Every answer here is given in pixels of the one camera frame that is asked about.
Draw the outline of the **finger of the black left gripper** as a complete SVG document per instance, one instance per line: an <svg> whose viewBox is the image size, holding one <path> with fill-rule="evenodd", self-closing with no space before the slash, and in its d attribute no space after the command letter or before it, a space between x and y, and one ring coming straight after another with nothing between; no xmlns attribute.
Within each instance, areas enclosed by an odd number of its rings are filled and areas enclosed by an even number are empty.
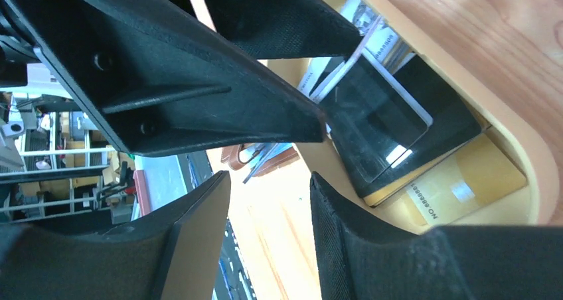
<svg viewBox="0 0 563 300"><path fill-rule="evenodd" d="M349 56L361 36L323 0L204 0L217 33L201 32L189 52L203 60L240 49L254 59Z"/></svg>
<svg viewBox="0 0 563 300"><path fill-rule="evenodd" d="M316 143L320 110L168 0L1 0L32 53L119 151Z"/></svg>

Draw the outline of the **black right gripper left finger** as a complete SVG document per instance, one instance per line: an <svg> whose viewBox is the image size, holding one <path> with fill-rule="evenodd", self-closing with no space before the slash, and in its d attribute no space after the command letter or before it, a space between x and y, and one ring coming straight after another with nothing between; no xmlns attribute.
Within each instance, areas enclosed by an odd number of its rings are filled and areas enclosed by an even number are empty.
<svg viewBox="0 0 563 300"><path fill-rule="evenodd" d="M231 180L195 190L132 222L86 235L1 226L2 299L210 299Z"/></svg>

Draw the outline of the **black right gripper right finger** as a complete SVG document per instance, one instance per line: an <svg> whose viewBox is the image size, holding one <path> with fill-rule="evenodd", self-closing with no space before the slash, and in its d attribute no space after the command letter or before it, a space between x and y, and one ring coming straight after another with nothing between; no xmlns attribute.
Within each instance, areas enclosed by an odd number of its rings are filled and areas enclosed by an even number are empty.
<svg viewBox="0 0 563 300"><path fill-rule="evenodd" d="M324 299L561 299L562 229L438 226L416 235L310 179Z"/></svg>

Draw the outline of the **brown leather card holder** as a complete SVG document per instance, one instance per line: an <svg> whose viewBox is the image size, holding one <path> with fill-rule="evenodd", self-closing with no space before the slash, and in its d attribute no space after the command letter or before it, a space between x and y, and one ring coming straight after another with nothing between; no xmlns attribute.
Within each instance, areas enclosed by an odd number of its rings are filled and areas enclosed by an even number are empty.
<svg viewBox="0 0 563 300"><path fill-rule="evenodd" d="M300 159L292 143L245 143L222 148L220 161L233 171L249 167L243 180L265 176Z"/></svg>

